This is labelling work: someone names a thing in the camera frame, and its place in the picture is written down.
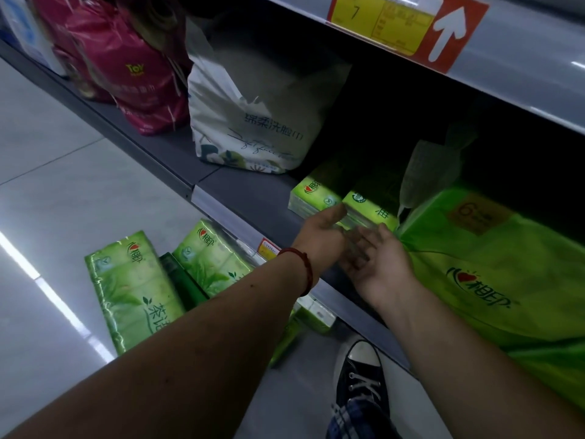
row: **hand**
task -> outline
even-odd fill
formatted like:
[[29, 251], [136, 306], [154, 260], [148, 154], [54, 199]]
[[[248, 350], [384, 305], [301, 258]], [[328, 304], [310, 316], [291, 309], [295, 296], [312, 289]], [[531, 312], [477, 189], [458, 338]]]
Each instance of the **hand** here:
[[379, 311], [396, 293], [408, 290], [418, 280], [410, 257], [402, 243], [383, 223], [377, 230], [357, 227], [356, 245], [369, 258], [350, 250], [344, 252], [339, 264], [352, 280], [358, 294]]
[[333, 226], [339, 222], [347, 210], [338, 204], [305, 220], [301, 232], [293, 242], [293, 248], [307, 253], [313, 268], [313, 286], [319, 281], [323, 271], [330, 268], [346, 248], [346, 239], [341, 228]]

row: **white shoelace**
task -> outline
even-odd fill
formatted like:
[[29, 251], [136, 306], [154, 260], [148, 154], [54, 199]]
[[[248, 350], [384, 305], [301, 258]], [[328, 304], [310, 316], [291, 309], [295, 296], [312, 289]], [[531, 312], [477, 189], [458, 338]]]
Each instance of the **white shoelace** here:
[[359, 382], [358, 384], [353, 384], [349, 386], [349, 391], [354, 391], [358, 388], [366, 388], [369, 391], [371, 391], [372, 395], [376, 396], [378, 398], [378, 400], [382, 400], [382, 398], [380, 397], [380, 394], [374, 389], [374, 387], [379, 387], [380, 383], [377, 382], [376, 380], [371, 380], [368, 379], [367, 377], [364, 376], [360, 376], [359, 374], [355, 374], [355, 373], [349, 373], [349, 378], [350, 379], [357, 379], [357, 380], [361, 380], [361, 382]]

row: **forearm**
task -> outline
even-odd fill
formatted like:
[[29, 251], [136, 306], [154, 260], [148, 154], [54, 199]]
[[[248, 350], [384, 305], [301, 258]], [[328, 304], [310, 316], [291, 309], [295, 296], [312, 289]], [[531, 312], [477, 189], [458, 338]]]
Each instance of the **forearm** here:
[[306, 285], [302, 260], [279, 256], [90, 376], [9, 437], [231, 437]]
[[457, 438], [585, 437], [579, 413], [414, 284], [378, 308]]

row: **tiled floor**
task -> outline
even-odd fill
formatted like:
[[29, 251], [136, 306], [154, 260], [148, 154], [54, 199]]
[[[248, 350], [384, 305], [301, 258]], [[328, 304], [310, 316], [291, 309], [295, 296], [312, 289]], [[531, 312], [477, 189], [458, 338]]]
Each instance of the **tiled floor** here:
[[[139, 229], [159, 253], [201, 214], [0, 59], [0, 437], [113, 358], [84, 256]], [[267, 372], [237, 437], [323, 437], [351, 331], [306, 332]], [[420, 384], [385, 359], [407, 438], [448, 438]]]

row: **sneaker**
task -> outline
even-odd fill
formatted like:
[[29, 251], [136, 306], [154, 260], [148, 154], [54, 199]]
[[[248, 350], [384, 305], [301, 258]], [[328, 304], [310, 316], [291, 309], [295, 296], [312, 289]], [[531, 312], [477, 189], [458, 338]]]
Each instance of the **sneaker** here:
[[349, 345], [349, 349], [342, 348], [333, 376], [337, 406], [343, 407], [353, 398], [363, 398], [390, 416], [388, 389], [376, 348], [362, 337], [356, 337]]

